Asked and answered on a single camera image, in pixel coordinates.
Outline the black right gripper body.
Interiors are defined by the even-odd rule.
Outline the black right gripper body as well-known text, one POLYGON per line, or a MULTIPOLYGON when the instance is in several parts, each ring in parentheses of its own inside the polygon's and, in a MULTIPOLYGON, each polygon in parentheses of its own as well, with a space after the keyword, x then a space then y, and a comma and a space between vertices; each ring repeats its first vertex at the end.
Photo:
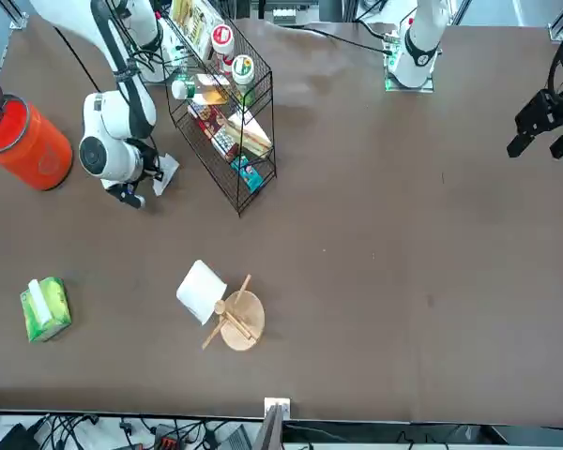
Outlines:
POLYGON ((151 178, 160 182, 163 179, 163 169, 160 166, 159 152, 142 141, 138 142, 138 149, 143 163, 142 174, 139 180, 151 178))

